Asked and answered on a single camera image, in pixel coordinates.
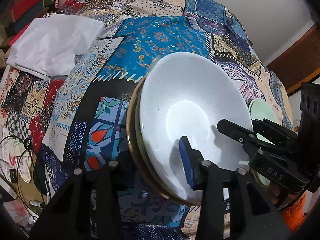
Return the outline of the orange sleeve forearm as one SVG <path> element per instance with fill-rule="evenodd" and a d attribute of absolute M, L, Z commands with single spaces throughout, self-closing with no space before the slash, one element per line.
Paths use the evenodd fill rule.
<path fill-rule="evenodd" d="M 291 232 L 297 231 L 304 223 L 304 205 L 306 202 L 306 193 L 304 193 L 295 203 L 284 210 L 280 215 Z"/>

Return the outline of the right hand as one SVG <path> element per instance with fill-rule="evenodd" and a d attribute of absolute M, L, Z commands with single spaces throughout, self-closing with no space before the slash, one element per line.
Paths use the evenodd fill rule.
<path fill-rule="evenodd" d="M 304 194 L 304 192 L 299 194 L 290 194 L 285 188 L 273 182 L 269 183 L 266 193 L 278 211 L 292 206 L 296 201 L 300 200 Z"/>

